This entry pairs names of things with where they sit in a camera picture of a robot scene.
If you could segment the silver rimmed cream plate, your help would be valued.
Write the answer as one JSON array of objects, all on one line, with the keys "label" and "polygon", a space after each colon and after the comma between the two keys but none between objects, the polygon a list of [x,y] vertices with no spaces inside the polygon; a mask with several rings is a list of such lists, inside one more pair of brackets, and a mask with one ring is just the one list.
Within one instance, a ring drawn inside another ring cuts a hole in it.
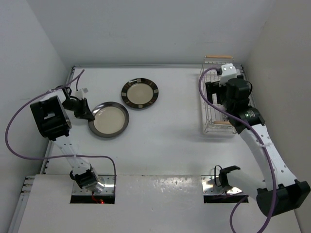
[{"label": "silver rimmed cream plate", "polygon": [[120,103],[109,101],[97,105],[92,111],[94,120],[88,123],[90,131],[101,138],[114,138],[125,131],[130,116]]}]

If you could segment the brown rimmed cream plate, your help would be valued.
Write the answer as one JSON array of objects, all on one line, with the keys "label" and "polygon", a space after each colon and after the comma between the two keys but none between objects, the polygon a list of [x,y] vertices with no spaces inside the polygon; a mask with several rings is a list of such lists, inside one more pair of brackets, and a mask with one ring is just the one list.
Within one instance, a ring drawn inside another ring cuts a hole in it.
[{"label": "brown rimmed cream plate", "polygon": [[121,99],[133,109],[145,109],[153,105],[159,96],[156,83],[146,78],[129,80],[121,90]]}]

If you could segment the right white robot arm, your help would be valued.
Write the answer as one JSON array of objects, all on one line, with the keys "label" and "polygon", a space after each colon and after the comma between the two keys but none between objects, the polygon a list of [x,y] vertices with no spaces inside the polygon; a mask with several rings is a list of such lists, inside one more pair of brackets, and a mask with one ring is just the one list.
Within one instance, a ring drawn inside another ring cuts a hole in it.
[{"label": "right white robot arm", "polygon": [[223,188],[238,187],[253,197],[265,216],[276,216],[299,208],[311,192],[307,181],[300,182],[287,168],[274,146],[259,110],[250,105],[252,85],[242,78],[226,83],[205,84],[209,106],[228,116],[229,123],[247,144],[264,177],[263,181],[243,173],[238,166],[220,170]]}]

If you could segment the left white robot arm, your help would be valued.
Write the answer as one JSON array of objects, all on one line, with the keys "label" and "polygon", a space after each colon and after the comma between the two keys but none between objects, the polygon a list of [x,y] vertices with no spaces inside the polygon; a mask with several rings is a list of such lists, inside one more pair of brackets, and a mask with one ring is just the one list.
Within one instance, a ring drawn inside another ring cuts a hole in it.
[{"label": "left white robot arm", "polygon": [[81,189],[101,193],[105,184],[88,159],[77,155],[77,146],[69,135],[72,124],[66,110],[78,114],[82,119],[94,119],[86,105],[86,99],[71,99],[67,88],[58,87],[40,101],[32,103],[30,109],[40,134],[52,141],[66,156],[71,167],[70,178]]}]

